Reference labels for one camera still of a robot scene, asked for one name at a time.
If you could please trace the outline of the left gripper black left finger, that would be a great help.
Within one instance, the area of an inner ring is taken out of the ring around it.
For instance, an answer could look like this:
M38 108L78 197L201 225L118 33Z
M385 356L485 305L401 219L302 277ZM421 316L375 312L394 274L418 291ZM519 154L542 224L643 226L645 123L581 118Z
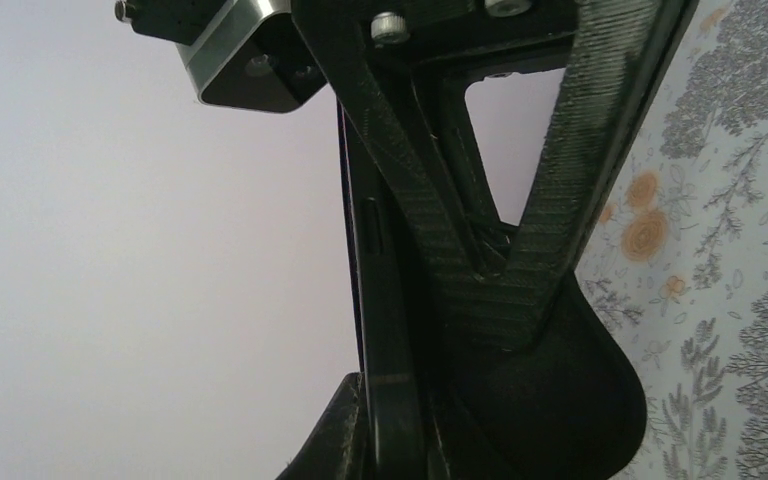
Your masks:
M347 374L299 452L278 480L365 477L368 414L363 375Z

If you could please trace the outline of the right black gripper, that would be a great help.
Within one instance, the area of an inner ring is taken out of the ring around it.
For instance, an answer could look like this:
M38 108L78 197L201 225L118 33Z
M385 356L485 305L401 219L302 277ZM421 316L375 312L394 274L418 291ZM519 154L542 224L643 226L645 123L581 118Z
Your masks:
M476 312L479 344L516 350L532 343L583 251L644 98L694 2L532 1L525 12L502 18L483 1L291 6L304 41L405 215L442 308ZM372 39L373 18L384 13L405 20L405 41ZM409 68L575 32L508 263L483 291L477 244L421 115Z

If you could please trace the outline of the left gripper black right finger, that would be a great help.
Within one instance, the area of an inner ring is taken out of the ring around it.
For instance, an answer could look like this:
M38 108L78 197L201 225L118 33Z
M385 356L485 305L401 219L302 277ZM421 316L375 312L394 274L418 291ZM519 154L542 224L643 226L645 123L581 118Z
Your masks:
M575 275L523 349L456 329L459 292L430 289L438 336L430 392L434 479L608 479L637 454L647 407L629 359Z

